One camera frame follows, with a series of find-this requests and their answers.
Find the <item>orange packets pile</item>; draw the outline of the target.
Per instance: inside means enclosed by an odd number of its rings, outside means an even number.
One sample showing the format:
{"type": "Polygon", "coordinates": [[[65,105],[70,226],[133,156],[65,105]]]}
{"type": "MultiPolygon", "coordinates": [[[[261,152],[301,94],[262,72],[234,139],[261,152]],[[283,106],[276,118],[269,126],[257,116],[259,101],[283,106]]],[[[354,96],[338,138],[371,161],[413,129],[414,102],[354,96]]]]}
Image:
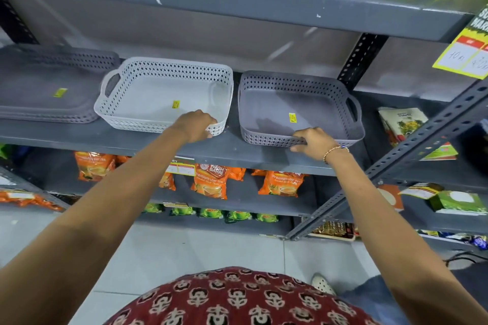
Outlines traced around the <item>orange packets pile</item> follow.
{"type": "Polygon", "coordinates": [[[16,204],[20,207],[36,205],[45,207],[53,211],[64,211],[63,207],[44,199],[38,194],[21,190],[9,190],[0,188],[0,203],[11,203],[16,204]]]}

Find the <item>green red flat packet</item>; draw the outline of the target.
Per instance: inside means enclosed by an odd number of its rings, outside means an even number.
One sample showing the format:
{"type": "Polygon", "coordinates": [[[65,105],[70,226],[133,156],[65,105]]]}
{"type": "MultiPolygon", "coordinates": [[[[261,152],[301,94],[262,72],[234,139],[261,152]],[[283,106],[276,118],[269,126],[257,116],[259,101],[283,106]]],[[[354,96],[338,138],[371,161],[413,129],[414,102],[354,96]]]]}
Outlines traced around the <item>green red flat packet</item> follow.
{"type": "Polygon", "coordinates": [[[459,153],[455,150],[453,145],[446,142],[427,156],[423,157],[420,161],[451,161],[456,160],[458,154],[459,153]]]}

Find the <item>red patterned garment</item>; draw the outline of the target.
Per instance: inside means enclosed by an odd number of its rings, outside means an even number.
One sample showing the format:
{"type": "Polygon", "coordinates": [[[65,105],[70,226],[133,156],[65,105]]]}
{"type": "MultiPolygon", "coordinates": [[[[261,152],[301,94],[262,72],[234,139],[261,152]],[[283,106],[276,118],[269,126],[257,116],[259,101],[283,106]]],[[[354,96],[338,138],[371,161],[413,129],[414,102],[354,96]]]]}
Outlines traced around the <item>red patterned garment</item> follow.
{"type": "Polygon", "coordinates": [[[103,325],[381,325],[362,309],[285,274],[225,267],[144,293],[103,325]]]}

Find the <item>person's left forearm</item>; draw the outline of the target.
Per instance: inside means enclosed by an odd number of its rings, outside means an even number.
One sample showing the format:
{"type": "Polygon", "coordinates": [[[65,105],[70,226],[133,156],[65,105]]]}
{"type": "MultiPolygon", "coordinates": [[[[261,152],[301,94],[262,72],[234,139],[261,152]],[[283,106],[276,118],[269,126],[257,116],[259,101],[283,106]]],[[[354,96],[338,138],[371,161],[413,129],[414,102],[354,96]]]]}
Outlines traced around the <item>person's left forearm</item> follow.
{"type": "Polygon", "coordinates": [[[165,130],[1,268],[0,325],[68,325],[188,139],[165,130]]]}

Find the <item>yellow hanging price sign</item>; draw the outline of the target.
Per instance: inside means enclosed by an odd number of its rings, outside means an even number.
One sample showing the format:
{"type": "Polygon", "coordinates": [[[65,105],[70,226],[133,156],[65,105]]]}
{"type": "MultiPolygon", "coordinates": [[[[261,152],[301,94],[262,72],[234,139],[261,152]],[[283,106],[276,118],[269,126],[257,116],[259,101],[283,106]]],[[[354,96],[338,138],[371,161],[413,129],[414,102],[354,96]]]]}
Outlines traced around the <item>yellow hanging price sign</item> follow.
{"type": "Polygon", "coordinates": [[[488,4],[456,36],[432,67],[478,80],[488,77],[488,4]]]}

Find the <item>green white box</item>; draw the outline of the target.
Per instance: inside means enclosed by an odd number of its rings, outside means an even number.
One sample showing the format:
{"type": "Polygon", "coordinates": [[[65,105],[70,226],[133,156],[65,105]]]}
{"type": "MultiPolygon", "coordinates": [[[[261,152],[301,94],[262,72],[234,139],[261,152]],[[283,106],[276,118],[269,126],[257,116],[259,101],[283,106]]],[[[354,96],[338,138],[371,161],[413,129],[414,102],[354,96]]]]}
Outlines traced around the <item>green white box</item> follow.
{"type": "Polygon", "coordinates": [[[476,193],[441,191],[428,199],[428,204],[436,213],[487,216],[488,207],[476,193]]]}

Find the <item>grey perforated plastic basket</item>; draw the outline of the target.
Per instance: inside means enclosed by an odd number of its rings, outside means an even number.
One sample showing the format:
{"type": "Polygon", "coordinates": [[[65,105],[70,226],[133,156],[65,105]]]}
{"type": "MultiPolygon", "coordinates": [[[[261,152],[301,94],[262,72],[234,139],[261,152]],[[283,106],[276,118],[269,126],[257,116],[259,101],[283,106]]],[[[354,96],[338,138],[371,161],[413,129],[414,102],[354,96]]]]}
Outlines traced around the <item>grey perforated plastic basket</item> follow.
{"type": "Polygon", "coordinates": [[[350,147],[365,137],[359,101],[337,79],[250,70],[237,93],[241,136],[249,144],[289,148],[293,134],[319,127],[350,147]]]}

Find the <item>white perforated shoe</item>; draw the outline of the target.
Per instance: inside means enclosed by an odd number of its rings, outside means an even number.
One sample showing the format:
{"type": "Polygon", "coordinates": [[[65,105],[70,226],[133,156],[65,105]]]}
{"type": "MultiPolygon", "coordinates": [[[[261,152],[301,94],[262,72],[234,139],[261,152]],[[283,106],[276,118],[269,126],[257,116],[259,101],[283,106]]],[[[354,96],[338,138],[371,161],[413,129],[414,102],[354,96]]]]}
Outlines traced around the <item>white perforated shoe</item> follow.
{"type": "Polygon", "coordinates": [[[312,276],[311,286],[314,287],[314,289],[321,291],[323,293],[326,293],[328,295],[336,296],[337,293],[336,291],[332,288],[332,286],[328,283],[326,278],[320,274],[320,273],[315,273],[312,276]]]}

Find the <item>person's right forearm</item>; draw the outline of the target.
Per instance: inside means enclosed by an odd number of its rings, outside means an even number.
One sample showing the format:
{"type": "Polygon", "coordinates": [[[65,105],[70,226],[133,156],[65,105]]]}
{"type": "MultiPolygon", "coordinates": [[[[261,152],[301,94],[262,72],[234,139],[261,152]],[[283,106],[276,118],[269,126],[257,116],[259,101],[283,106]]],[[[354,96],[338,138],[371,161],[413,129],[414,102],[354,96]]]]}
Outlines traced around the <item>person's right forearm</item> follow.
{"type": "Polygon", "coordinates": [[[488,325],[488,312],[344,148],[326,157],[363,243],[412,325],[488,325]]]}

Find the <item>orange white packet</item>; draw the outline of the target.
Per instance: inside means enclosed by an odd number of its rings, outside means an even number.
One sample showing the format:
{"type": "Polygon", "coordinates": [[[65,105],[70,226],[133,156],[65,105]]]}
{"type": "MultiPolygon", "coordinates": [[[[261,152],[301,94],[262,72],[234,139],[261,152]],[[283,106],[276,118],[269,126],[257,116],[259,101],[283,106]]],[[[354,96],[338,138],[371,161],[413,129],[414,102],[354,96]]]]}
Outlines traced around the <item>orange white packet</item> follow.
{"type": "Polygon", "coordinates": [[[379,185],[377,187],[383,197],[394,207],[397,212],[404,210],[400,189],[396,185],[379,185]]]}

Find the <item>white green printed packet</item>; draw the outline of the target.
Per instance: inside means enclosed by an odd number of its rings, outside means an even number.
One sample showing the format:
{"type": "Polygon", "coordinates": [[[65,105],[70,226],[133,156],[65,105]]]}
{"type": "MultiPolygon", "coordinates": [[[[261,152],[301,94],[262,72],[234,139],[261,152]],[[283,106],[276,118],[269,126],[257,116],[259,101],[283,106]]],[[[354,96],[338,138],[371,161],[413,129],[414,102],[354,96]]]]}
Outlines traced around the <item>white green printed packet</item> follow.
{"type": "Polygon", "coordinates": [[[392,147],[406,140],[429,118],[419,108],[378,108],[381,123],[392,147]]]}

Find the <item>person's right hand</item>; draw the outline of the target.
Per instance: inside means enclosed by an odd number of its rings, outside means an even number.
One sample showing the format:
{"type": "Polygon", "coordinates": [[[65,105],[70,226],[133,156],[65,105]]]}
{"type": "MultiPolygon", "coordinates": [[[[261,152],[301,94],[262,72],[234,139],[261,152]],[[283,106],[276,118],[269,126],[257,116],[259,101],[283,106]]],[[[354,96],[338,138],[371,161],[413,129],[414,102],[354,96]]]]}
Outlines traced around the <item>person's right hand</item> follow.
{"type": "Polygon", "coordinates": [[[341,146],[320,127],[308,127],[298,130],[293,134],[294,137],[303,138],[308,145],[306,156],[326,162],[326,157],[333,150],[338,150],[341,146]]]}

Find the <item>grey slotted-angle shelf rack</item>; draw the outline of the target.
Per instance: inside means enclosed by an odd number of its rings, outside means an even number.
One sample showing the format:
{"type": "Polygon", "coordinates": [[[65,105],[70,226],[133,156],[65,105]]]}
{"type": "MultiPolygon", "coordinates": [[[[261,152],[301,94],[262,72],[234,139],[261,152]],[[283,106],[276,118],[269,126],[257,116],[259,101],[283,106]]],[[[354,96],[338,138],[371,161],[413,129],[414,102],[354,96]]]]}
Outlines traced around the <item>grey slotted-angle shelf rack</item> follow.
{"type": "MultiPolygon", "coordinates": [[[[366,109],[364,125],[371,130],[365,137],[365,146],[373,163],[366,175],[377,186],[390,184],[402,190],[413,184],[435,183],[447,190],[477,193],[488,206],[488,175],[480,172],[470,163],[470,150],[463,148],[462,140],[474,135],[475,126],[483,119],[488,119],[488,79],[471,84],[450,103],[428,104],[428,101],[415,98],[395,97],[391,95],[366,94],[360,96],[363,109],[366,109]],[[394,99],[399,105],[426,109],[430,120],[416,130],[413,135],[401,142],[388,153],[382,146],[389,143],[382,133],[383,127],[379,115],[373,110],[378,106],[394,106],[394,99]],[[433,150],[445,142],[451,142],[460,153],[455,161],[421,161],[433,150]]],[[[400,195],[404,210],[400,212],[414,228],[418,230],[447,231],[488,236],[488,215],[467,216],[435,212],[424,201],[410,195],[400,195]]],[[[291,230],[285,239],[297,241],[312,237],[315,228],[326,221],[352,222],[352,215],[345,193],[339,189],[321,207],[291,230]]]]}

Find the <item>stack of dark grey baskets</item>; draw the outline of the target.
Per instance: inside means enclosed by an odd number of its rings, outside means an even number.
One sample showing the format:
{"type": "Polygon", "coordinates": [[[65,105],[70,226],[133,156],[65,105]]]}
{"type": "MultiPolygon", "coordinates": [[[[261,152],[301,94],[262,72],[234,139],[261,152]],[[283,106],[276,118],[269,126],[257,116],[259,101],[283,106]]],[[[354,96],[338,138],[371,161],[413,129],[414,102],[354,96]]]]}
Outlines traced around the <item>stack of dark grey baskets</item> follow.
{"type": "Polygon", "coordinates": [[[0,48],[0,119],[92,123],[104,76],[120,65],[111,51],[31,44],[0,48]]]}

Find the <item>row of orange tea packets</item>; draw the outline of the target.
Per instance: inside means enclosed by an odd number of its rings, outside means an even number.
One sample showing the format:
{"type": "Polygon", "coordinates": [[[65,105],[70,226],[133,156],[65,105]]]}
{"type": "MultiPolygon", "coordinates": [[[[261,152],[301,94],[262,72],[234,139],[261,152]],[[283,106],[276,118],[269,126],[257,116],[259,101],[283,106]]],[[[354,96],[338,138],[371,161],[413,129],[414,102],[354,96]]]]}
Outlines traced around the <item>row of orange tea packets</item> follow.
{"type": "MultiPolygon", "coordinates": [[[[83,181],[94,182],[100,181],[108,172],[131,158],[131,156],[86,151],[75,151],[74,157],[79,171],[78,178],[83,181]]],[[[196,163],[196,174],[193,177],[191,189],[209,198],[226,200],[227,181],[243,181],[246,171],[246,168],[196,163]]],[[[175,175],[165,172],[159,182],[159,187],[175,191],[175,175]]],[[[254,169],[251,176],[264,178],[258,190],[259,195],[298,197],[298,189],[302,186],[307,174],[254,169]]]]}

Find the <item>white perforated plastic basket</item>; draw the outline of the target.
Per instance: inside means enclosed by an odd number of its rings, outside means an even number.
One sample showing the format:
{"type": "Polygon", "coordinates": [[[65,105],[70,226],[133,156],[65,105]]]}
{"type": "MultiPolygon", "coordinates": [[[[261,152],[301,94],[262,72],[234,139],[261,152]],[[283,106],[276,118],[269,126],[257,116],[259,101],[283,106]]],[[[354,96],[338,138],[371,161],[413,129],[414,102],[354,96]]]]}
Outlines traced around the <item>white perforated plastic basket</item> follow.
{"type": "Polygon", "coordinates": [[[233,70],[226,65],[151,57],[131,57],[101,82],[94,112],[111,127],[162,133],[181,115],[202,110],[220,135],[234,91],[233,70]]]}

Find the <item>person's left hand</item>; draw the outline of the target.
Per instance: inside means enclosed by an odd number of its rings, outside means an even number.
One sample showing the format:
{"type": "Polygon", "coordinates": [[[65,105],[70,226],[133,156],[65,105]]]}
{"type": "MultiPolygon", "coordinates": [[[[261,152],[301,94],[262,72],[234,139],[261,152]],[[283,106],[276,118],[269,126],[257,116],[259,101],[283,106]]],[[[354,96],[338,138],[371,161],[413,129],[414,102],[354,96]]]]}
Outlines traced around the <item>person's left hand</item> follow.
{"type": "Polygon", "coordinates": [[[198,139],[198,113],[201,109],[191,111],[181,115],[171,126],[172,129],[179,131],[185,143],[194,143],[204,139],[198,139]]]}

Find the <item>blue jeans leg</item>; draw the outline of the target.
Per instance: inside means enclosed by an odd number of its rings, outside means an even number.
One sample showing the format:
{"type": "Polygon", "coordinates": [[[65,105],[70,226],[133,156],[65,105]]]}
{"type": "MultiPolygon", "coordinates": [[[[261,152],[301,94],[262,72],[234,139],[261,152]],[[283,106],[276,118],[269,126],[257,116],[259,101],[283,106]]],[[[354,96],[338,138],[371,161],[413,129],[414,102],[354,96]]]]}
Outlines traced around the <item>blue jeans leg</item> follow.
{"type": "Polygon", "coordinates": [[[339,295],[343,301],[361,308],[382,325],[411,325],[381,275],[339,295]]]}

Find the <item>red green shelf price label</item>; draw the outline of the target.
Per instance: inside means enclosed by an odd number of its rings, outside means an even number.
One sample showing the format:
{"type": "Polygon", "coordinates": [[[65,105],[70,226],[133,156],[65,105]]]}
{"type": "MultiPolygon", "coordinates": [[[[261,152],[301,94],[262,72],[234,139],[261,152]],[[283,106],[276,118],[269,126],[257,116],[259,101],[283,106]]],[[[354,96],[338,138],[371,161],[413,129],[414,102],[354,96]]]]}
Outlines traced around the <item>red green shelf price label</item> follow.
{"type": "Polygon", "coordinates": [[[182,156],[174,156],[165,172],[194,177],[196,174],[195,159],[182,156]]]}

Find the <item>white yellow green packet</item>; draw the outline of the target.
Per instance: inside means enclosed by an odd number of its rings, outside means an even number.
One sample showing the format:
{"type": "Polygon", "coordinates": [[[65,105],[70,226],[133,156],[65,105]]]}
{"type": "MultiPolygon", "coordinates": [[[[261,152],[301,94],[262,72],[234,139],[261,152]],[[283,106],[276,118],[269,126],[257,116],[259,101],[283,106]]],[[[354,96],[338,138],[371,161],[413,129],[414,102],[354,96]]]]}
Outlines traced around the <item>white yellow green packet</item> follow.
{"type": "Polygon", "coordinates": [[[401,190],[398,194],[429,200],[444,190],[443,186],[436,183],[416,183],[401,190]]]}

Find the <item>brown gold boxes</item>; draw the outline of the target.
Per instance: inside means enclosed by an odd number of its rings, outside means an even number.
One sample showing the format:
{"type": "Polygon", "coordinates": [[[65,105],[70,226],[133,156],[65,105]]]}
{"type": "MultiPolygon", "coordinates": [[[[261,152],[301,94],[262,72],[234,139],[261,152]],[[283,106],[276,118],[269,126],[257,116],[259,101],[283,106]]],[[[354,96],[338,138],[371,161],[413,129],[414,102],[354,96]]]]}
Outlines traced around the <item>brown gold boxes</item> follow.
{"type": "Polygon", "coordinates": [[[355,241],[360,237],[359,232],[353,223],[338,221],[325,221],[321,226],[312,230],[308,235],[315,238],[346,242],[355,241]]]}

